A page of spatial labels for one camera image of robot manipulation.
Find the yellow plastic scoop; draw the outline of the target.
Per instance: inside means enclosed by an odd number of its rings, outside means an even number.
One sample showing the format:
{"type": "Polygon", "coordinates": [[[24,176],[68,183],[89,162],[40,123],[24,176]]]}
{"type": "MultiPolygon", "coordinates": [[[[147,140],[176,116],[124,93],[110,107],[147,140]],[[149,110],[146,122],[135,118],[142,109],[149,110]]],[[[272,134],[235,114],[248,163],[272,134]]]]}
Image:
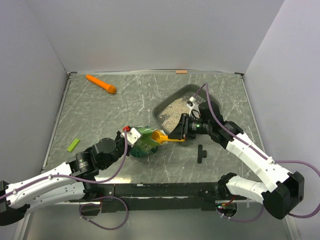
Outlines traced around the yellow plastic scoop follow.
{"type": "Polygon", "coordinates": [[[152,133],[151,139],[160,145],[166,142],[184,142],[185,141],[185,139],[170,139],[168,135],[165,135],[162,131],[159,131],[159,130],[155,130],[152,133]]]}

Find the green litter bag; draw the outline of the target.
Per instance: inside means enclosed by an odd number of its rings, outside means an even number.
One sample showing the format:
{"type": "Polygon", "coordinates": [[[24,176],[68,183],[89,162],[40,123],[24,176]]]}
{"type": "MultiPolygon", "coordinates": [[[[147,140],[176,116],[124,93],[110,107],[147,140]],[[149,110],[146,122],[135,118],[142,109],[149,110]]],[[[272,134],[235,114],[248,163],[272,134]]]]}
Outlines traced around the green litter bag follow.
{"type": "Polygon", "coordinates": [[[129,154],[134,158],[142,158],[157,152],[160,144],[152,139],[153,132],[156,130],[148,125],[137,129],[142,137],[135,143],[129,154]]]}

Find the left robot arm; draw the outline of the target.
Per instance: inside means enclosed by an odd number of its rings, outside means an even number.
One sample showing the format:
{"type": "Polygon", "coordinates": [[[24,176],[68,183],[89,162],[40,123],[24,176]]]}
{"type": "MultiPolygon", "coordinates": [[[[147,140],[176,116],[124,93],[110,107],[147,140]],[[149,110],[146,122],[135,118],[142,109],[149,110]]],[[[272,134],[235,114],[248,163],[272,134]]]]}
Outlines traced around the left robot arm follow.
{"type": "Polygon", "coordinates": [[[0,183],[0,224],[11,225],[23,219],[32,208],[66,200],[66,194],[80,196],[87,201],[99,195],[95,177],[119,158],[125,159],[131,149],[130,128],[118,131],[116,138],[103,138],[77,153],[73,158],[52,170],[16,183],[0,183]]]}

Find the grey litter box tray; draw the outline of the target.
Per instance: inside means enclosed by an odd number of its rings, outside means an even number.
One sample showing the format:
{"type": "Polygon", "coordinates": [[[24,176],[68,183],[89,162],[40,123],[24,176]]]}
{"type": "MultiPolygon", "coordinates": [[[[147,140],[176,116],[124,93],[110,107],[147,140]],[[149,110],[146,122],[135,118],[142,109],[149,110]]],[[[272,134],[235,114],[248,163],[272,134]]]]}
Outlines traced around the grey litter box tray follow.
{"type": "Polygon", "coordinates": [[[152,112],[153,118],[169,139],[191,140],[210,135],[224,124],[219,102],[207,93],[205,86],[187,84],[152,112]]]}

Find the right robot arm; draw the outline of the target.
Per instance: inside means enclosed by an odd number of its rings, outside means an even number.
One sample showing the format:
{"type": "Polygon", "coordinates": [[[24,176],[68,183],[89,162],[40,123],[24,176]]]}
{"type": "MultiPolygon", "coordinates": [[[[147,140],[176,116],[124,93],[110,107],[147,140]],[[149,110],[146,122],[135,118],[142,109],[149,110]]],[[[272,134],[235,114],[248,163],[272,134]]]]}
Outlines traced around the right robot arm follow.
{"type": "Polygon", "coordinates": [[[260,179],[259,182],[228,173],[219,180],[218,193],[223,199],[241,196],[255,200],[276,219],[283,219],[304,198],[305,178],[298,172],[274,162],[233,121],[225,121],[213,101],[198,106],[199,118],[183,113],[169,139],[189,140],[208,135],[225,150],[238,157],[260,179]]]}

